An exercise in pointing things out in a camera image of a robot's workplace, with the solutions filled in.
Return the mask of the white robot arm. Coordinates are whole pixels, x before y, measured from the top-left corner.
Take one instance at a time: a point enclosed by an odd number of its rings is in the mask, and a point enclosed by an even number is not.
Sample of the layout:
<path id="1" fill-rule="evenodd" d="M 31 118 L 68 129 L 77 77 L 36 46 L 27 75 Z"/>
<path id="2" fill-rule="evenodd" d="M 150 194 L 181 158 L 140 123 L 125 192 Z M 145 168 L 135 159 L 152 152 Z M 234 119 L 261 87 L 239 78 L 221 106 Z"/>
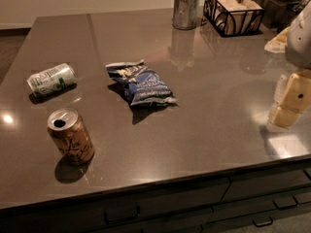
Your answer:
<path id="1" fill-rule="evenodd" d="M 277 82 L 266 128 L 284 132 L 311 106 L 311 4 L 293 20 L 285 43 L 288 62 L 298 70 Z"/>

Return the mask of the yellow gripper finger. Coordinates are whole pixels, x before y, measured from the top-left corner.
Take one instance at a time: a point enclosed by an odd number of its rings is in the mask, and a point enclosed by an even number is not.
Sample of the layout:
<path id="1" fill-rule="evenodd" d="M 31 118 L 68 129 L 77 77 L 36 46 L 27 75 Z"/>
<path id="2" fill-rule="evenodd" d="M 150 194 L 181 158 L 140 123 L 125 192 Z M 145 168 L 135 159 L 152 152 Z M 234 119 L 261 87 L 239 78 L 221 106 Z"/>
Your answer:
<path id="1" fill-rule="evenodd" d="M 299 114 L 285 110 L 278 104 L 273 104 L 268 115 L 266 129 L 269 132 L 285 132 L 298 118 Z"/>
<path id="2" fill-rule="evenodd" d="M 275 101 L 283 109 L 303 113 L 311 106 L 311 71 L 300 69 L 282 78 Z"/>

